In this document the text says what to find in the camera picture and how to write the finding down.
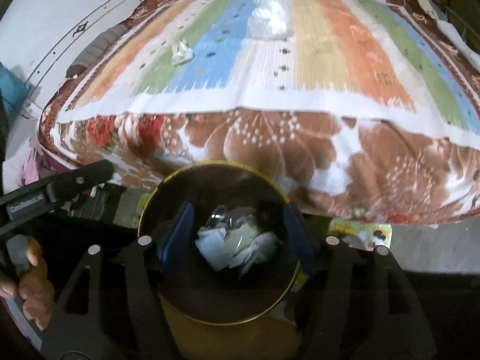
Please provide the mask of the person's left hand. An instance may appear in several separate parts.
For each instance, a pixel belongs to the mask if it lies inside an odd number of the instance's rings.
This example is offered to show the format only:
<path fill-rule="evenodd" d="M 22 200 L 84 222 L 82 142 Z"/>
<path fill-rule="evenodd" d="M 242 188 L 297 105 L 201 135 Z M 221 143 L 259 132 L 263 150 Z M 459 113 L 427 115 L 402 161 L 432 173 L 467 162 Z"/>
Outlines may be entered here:
<path fill-rule="evenodd" d="M 55 308 L 55 290 L 47 280 L 47 264 L 41 246 L 32 237 L 28 238 L 26 257 L 31 267 L 18 284 L 1 273 L 1 298 L 13 299 L 20 295 L 24 301 L 24 316 L 43 331 L 48 327 Z"/>

